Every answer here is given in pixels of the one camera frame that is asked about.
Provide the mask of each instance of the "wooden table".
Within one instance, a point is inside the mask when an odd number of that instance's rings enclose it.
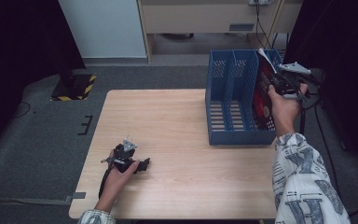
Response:
[[[86,197],[73,200],[70,217],[95,206],[101,160],[128,135],[133,158],[151,162],[117,198],[115,218],[275,218],[274,146],[210,146],[204,99],[205,90],[108,92],[76,189]]]

